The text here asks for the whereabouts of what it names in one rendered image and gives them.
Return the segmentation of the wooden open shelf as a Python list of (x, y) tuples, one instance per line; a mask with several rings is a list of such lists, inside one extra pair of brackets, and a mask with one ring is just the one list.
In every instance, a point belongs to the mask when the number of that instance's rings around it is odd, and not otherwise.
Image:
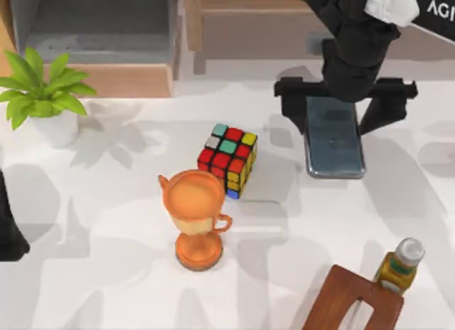
[[(279, 74), (318, 78), (322, 59), (307, 45), (323, 34), (316, 17), (214, 14), (202, 22), (202, 49), (190, 50), (182, 36), (181, 79), (271, 80)], [(455, 45), (418, 28), (405, 28), (380, 71), (416, 80), (455, 80)]]

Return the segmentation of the dark grey smartphone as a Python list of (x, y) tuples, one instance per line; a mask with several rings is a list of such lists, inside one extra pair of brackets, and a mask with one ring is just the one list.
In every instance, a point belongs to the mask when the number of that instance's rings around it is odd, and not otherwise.
[(333, 97), (308, 97), (306, 167), (318, 179), (360, 179), (365, 174), (355, 105)]

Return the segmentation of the green plant in white pot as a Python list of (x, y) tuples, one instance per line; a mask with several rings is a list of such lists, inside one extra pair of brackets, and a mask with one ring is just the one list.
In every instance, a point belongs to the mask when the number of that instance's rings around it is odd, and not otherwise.
[(70, 55), (63, 53), (50, 64), (48, 79), (44, 62), (34, 48), (25, 55), (4, 51), (12, 71), (0, 77), (0, 103), (6, 104), (6, 120), (12, 130), (30, 120), (43, 138), (55, 148), (72, 144), (79, 135), (78, 117), (87, 110), (80, 96), (95, 96), (97, 91), (84, 83), (90, 74), (68, 67)]

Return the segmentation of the yellow bottle with silver cap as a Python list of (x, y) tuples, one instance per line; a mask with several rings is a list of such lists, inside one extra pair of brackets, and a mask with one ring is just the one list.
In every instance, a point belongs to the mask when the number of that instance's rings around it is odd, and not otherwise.
[(394, 251), (386, 253), (373, 281), (385, 289), (403, 295), (414, 281), (424, 254), (425, 249), (418, 239), (403, 239)]

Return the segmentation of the grey pierced drawer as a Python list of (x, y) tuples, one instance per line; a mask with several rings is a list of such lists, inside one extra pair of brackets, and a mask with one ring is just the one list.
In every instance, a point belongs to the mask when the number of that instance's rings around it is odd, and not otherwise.
[(174, 72), (178, 0), (9, 0), (15, 46), (49, 64), (167, 64)]

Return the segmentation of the colourful puzzle cube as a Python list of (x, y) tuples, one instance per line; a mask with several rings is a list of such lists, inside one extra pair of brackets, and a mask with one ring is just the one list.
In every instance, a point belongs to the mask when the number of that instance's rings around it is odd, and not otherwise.
[(216, 124), (197, 160), (200, 170), (216, 176), (225, 194), (239, 199), (257, 158), (256, 134), (226, 124)]

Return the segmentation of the wooden cupboard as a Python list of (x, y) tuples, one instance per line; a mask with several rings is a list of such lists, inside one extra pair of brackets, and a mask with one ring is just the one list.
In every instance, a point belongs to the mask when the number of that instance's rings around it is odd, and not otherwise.
[(9, 0), (0, 0), (0, 76), (11, 73), (5, 50), (16, 52), (14, 28)]

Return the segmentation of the brown wooden tissue box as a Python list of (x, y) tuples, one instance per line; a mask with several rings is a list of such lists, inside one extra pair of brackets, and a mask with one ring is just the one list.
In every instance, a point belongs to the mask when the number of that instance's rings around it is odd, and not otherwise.
[(356, 301), (373, 308), (365, 330), (395, 330), (403, 297), (339, 265), (330, 268), (301, 330), (338, 330)]

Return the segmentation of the orange trophy cup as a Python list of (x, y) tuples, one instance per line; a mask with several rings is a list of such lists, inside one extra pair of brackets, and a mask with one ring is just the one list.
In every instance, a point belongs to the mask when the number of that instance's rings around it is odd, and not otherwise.
[(222, 213), (225, 191), (213, 174), (199, 169), (182, 171), (171, 178), (158, 176), (163, 204), (177, 227), (178, 261), (192, 271), (209, 270), (223, 255), (221, 233), (232, 226)]

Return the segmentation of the pale wooden drawer front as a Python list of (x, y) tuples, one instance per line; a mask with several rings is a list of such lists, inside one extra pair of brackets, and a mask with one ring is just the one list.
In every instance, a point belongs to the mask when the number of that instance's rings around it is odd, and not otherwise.
[(89, 74), (84, 83), (96, 97), (170, 97), (173, 69), (167, 64), (69, 64), (69, 68)]

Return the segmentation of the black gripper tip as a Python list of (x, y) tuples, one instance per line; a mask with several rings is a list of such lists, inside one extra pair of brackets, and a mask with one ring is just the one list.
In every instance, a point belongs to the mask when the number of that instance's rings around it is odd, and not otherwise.
[(0, 169), (0, 262), (16, 262), (30, 252), (30, 245), (14, 219), (3, 171)]

